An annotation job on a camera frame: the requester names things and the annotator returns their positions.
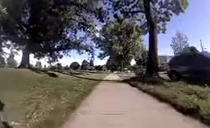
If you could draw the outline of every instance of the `concrete sidewalk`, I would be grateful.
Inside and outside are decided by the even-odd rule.
[[[115,74],[106,79],[119,80]],[[207,128],[125,83],[101,82],[63,128]]]

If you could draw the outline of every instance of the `house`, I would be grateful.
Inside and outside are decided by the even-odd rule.
[[[158,64],[162,65],[162,64],[169,63],[169,61],[172,58],[173,58],[173,56],[165,56],[165,55],[158,56]]]

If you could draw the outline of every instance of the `bush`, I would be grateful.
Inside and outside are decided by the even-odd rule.
[[[66,66],[64,67],[64,69],[65,69],[65,70],[69,70],[69,66],[66,65]]]
[[[40,61],[36,62],[35,68],[42,69],[42,64]]]
[[[81,70],[88,70],[89,67],[90,67],[90,65],[89,65],[88,61],[83,60],[82,61],[82,66],[81,66]]]
[[[72,62],[70,68],[72,70],[78,70],[80,68],[80,64],[78,62]]]
[[[57,63],[56,68],[57,68],[58,70],[62,70],[62,69],[63,69],[63,67],[62,67],[61,63]]]
[[[143,76],[145,74],[145,67],[143,66],[134,66],[132,69],[136,76]]]

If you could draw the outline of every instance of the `green lawn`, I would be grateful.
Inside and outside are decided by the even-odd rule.
[[[87,74],[83,79],[58,78],[29,70],[0,69],[0,100],[9,121],[27,128],[58,128],[106,74]]]
[[[165,82],[161,85],[147,85],[135,80],[127,82],[210,126],[210,87],[184,82]]]

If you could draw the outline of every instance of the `dark car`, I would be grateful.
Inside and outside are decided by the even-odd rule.
[[[210,53],[185,53],[169,62],[168,76],[171,80],[181,78],[210,83]]]

